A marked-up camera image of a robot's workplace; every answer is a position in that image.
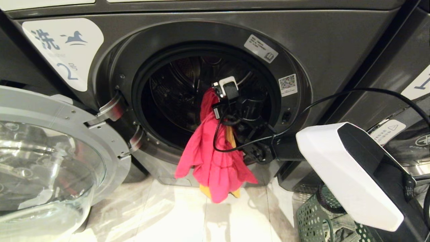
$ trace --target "green laundry basket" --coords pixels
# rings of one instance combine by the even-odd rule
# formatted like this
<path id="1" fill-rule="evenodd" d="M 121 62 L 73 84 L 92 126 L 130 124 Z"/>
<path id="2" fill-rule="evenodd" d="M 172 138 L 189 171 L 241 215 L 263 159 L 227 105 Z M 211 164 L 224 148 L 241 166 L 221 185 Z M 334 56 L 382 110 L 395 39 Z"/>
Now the green laundry basket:
<path id="1" fill-rule="evenodd" d="M 325 206 L 329 206 L 331 210 L 340 210 L 341 204 L 325 185 L 322 186 L 320 191 Z M 347 221 L 347 218 L 349 218 L 349 216 L 344 215 L 346 213 L 334 214 L 325 209 L 318 202 L 317 193 L 313 194 L 296 212 L 301 242 L 382 241 L 372 228 L 355 223 L 352 219 L 349 219 L 349 226 L 347 226 L 350 234 L 346 238 L 337 236 L 334 230 L 344 226 L 342 221 Z"/>

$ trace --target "qr code sticker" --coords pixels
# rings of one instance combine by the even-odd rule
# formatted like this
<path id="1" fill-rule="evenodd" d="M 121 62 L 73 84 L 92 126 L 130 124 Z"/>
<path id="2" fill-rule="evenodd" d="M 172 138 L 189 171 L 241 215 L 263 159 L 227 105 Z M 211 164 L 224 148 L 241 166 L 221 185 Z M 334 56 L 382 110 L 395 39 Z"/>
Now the qr code sticker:
<path id="1" fill-rule="evenodd" d="M 292 74 L 278 80 L 282 97 L 297 93 L 297 81 L 295 76 L 295 74 Z"/>

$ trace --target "red towel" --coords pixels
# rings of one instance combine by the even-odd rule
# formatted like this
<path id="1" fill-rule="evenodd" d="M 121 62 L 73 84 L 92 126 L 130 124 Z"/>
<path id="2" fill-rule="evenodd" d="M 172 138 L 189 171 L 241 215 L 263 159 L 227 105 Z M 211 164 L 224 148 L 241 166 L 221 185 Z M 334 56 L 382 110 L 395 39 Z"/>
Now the red towel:
<path id="1" fill-rule="evenodd" d="M 218 152 L 213 148 L 213 139 L 218 120 L 212 105 L 218 103 L 215 91 L 210 88 L 203 95 L 200 120 L 202 123 L 191 136 L 176 168 L 175 178 L 184 177 L 194 166 L 193 175 L 203 186 L 208 186 L 212 201 L 220 203 L 229 192 L 240 188 L 242 183 L 258 183 L 254 174 L 243 162 L 241 151 Z M 221 125 L 217 135 L 218 149 L 231 149 L 225 138 L 226 127 Z"/>

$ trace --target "white tile floor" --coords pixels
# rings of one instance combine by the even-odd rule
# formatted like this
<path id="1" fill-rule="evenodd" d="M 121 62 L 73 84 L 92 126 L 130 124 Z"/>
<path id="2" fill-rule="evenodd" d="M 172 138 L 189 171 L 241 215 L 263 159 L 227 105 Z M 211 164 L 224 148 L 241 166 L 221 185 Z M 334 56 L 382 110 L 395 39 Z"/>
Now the white tile floor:
<path id="1" fill-rule="evenodd" d="M 149 177 L 121 185 L 96 204 L 87 229 L 69 242 L 294 242 L 292 192 L 273 180 L 241 188 L 214 204 L 198 188 L 166 186 Z"/>

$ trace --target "yellow cloth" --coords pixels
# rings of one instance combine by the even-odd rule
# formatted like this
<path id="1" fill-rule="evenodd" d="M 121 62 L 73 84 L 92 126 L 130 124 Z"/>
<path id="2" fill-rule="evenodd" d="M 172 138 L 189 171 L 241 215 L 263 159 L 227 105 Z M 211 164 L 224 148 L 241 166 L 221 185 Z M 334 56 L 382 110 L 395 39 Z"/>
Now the yellow cloth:
<path id="1" fill-rule="evenodd" d="M 235 148 L 236 147 L 236 141 L 234 140 L 233 128 L 231 126 L 227 126 L 225 133 L 226 133 L 225 139 L 228 142 L 230 142 L 231 147 Z M 202 191 L 204 195 L 206 195 L 208 198 L 212 199 L 209 187 L 203 186 L 202 184 L 200 184 L 199 188 L 200 188 L 200 191 Z M 239 198 L 240 197 L 240 188 L 234 192 L 231 192 L 231 194 L 233 194 L 233 196 L 235 198 Z"/>

